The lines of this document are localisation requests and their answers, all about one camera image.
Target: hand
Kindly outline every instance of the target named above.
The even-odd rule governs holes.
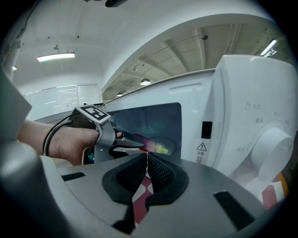
[[[86,128],[64,127],[60,129],[49,148],[49,156],[68,160],[72,165],[82,164],[82,155],[86,147],[94,145],[98,132]]]

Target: gray surface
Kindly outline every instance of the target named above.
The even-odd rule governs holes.
[[[65,159],[57,159],[57,158],[52,158],[52,159],[53,159],[57,168],[73,166],[69,161],[67,161]]]
[[[142,238],[223,237],[237,230],[213,194],[227,190],[253,217],[264,209],[244,188],[213,168],[182,159],[171,159],[189,176],[186,191],[171,205],[152,206],[133,231]]]
[[[0,70],[0,139],[17,139],[31,106]]]
[[[60,168],[61,175],[83,172],[86,176],[67,181],[71,192],[82,204],[107,224],[114,224],[124,218],[127,206],[113,202],[102,186],[103,175],[118,165],[135,158],[135,155],[114,159],[99,164]]]
[[[81,238],[123,238],[128,237],[126,234],[121,233],[114,229],[112,226],[108,225],[106,222],[100,220],[93,212],[93,210],[88,210],[86,206],[77,199],[73,192],[69,189],[68,184],[63,181],[61,175],[59,174],[53,160],[46,156],[41,156],[44,172],[47,178],[48,186],[51,193],[63,213],[64,217],[68,221],[69,232],[72,237]],[[82,166],[75,166],[69,168],[63,168],[62,171],[68,172],[80,172]],[[92,192],[85,194],[85,197],[92,196]]]
[[[6,205],[13,204],[13,211],[19,207],[49,237],[69,237],[68,221],[47,185],[41,160],[29,145],[1,141],[0,186],[3,196],[11,199]]]
[[[95,164],[113,159],[109,154],[109,148],[112,147],[116,138],[116,132],[109,121],[104,122],[102,125],[96,123],[96,128],[99,137],[94,147]]]
[[[71,192],[92,213],[108,224],[123,218],[126,206],[112,202],[102,187],[104,173],[131,156],[100,164],[66,167],[61,175],[83,172],[85,177],[66,182]],[[132,235],[140,238],[223,237],[237,230],[213,194],[227,190],[250,214],[257,218],[264,209],[244,188],[213,168],[181,159],[169,159],[182,167],[190,182],[186,191],[171,205],[152,206]]]

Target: black rubber pad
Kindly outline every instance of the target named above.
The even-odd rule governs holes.
[[[129,205],[146,175],[146,168],[147,154],[139,154],[128,162],[107,171],[102,177],[102,186],[114,202]]]
[[[218,192],[214,197],[238,230],[254,221],[252,216],[227,191]]]
[[[154,194],[146,199],[147,209],[173,203],[184,193],[189,183],[188,175],[182,168],[150,152],[148,174]]]
[[[62,175],[61,177],[64,181],[69,181],[69,180],[78,179],[78,178],[81,178],[81,177],[84,177],[84,176],[85,176],[84,173],[78,172],[78,173]]]

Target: white wall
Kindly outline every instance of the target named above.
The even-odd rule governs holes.
[[[102,58],[103,90],[105,90],[116,76],[129,67],[139,56],[149,49],[148,42],[156,36],[167,40],[179,33],[175,26],[193,19],[219,14],[246,14],[273,19],[250,0],[150,0],[145,1],[130,20],[121,23],[109,44],[109,50]],[[210,22],[197,22],[197,27],[214,24]]]
[[[24,84],[17,84],[16,87],[22,95],[25,95],[37,90],[74,84],[98,84],[99,88],[102,86],[98,75],[87,73],[63,73]]]
[[[61,112],[72,111],[83,104],[102,103],[98,85],[68,85],[39,90],[24,98],[32,106],[27,119],[38,120]]]

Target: white knob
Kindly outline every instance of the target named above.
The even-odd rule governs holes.
[[[293,138],[273,127],[257,141],[251,162],[261,180],[272,180],[288,163],[293,151]]]

